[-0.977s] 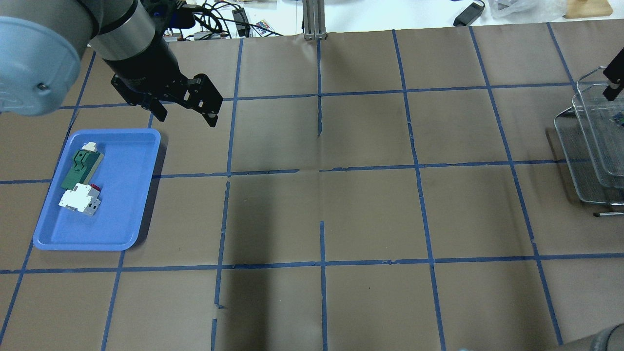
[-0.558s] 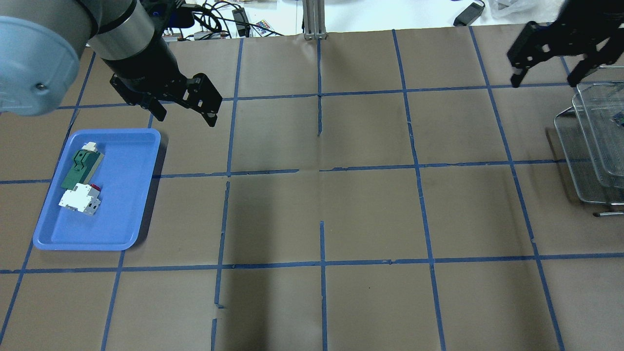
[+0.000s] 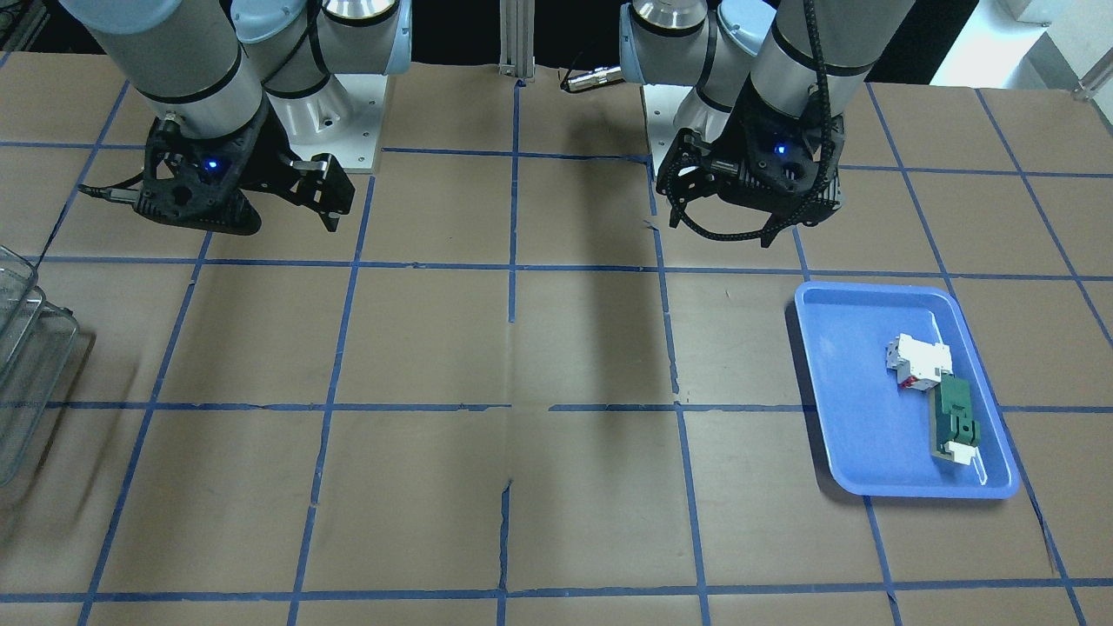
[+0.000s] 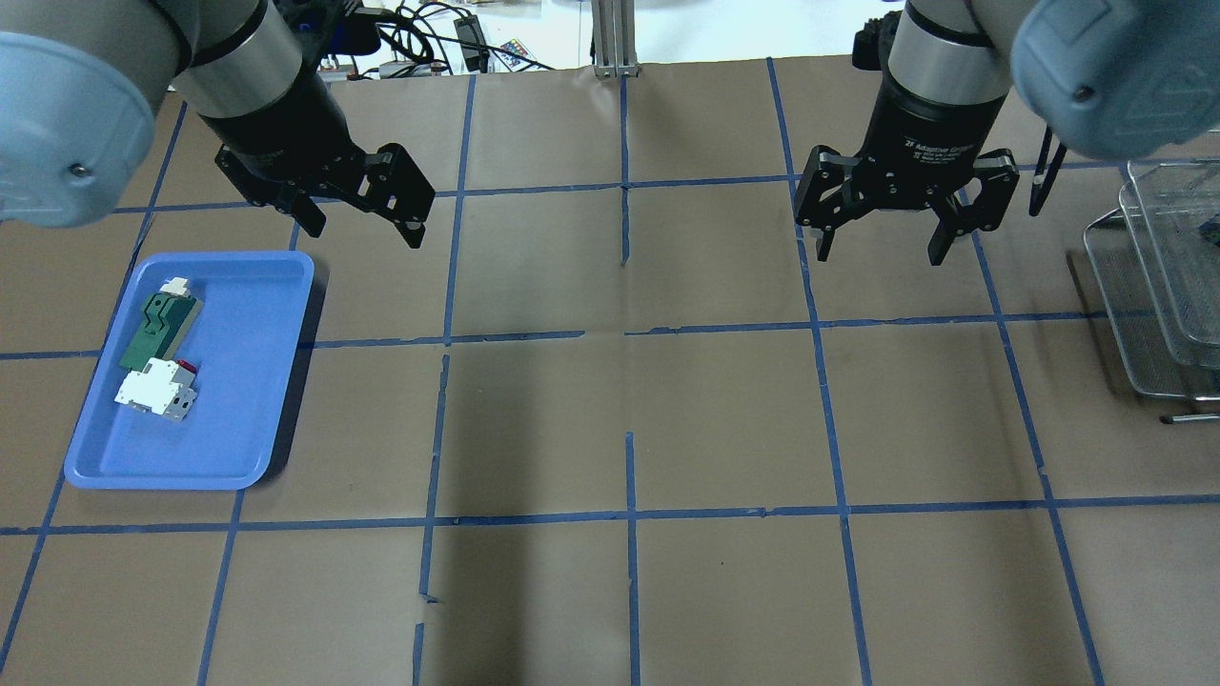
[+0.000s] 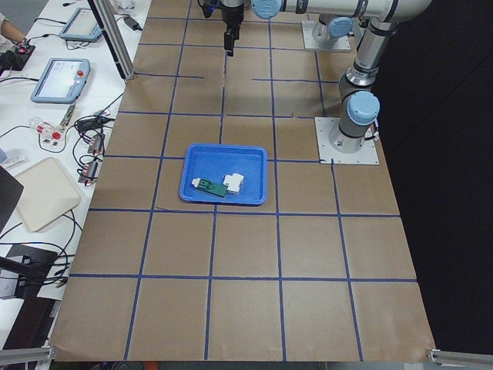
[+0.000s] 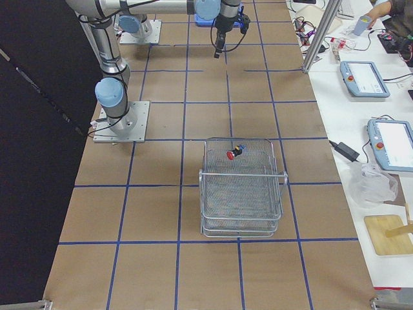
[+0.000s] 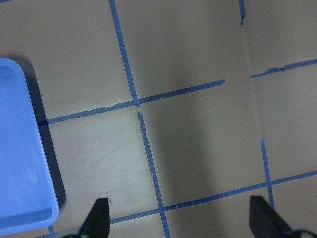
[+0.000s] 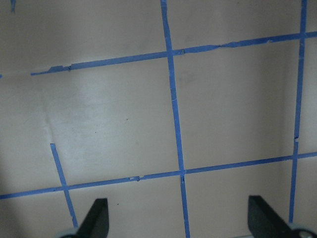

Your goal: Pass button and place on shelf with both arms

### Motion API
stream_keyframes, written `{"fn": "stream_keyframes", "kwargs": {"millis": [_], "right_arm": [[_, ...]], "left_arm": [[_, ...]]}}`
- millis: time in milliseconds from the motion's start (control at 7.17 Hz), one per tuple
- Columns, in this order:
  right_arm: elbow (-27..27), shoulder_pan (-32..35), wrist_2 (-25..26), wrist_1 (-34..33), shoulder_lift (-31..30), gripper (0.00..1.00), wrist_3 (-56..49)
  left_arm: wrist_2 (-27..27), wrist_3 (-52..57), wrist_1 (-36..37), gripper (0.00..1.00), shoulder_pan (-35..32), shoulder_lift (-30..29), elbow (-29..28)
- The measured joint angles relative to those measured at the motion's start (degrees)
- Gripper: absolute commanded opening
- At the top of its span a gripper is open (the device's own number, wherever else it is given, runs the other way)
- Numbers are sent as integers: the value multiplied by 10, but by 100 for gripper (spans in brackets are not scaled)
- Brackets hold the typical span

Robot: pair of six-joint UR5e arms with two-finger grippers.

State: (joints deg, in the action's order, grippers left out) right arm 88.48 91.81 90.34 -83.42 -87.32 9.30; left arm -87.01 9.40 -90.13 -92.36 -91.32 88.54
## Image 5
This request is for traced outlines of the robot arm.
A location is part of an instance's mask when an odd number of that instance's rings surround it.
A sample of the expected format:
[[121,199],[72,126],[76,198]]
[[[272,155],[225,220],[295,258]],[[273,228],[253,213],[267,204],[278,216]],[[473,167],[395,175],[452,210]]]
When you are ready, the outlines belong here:
[[316,21],[301,23],[304,48],[310,51],[349,52],[348,35],[355,32],[357,55],[339,82],[341,102],[345,103],[349,96],[371,90],[381,56],[398,25],[419,16],[430,4],[428,0],[201,1],[200,7],[205,18],[216,9],[221,11],[228,56],[233,55],[235,41],[240,38],[247,6],[260,19],[271,19],[280,12],[318,15]]
[[354,21],[347,16],[320,14],[314,37],[327,41],[330,38],[339,39],[347,36],[353,28]]

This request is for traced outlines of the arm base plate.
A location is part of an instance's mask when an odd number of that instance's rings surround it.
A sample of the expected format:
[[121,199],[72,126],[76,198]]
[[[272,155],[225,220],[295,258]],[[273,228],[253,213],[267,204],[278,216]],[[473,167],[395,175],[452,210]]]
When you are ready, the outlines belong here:
[[351,47],[347,35],[340,38],[331,36],[326,25],[318,21],[302,21],[304,48],[309,51],[350,52]]
[[316,117],[315,127],[319,161],[324,164],[378,165],[376,143],[371,129],[360,138],[345,136],[339,127],[340,118]]

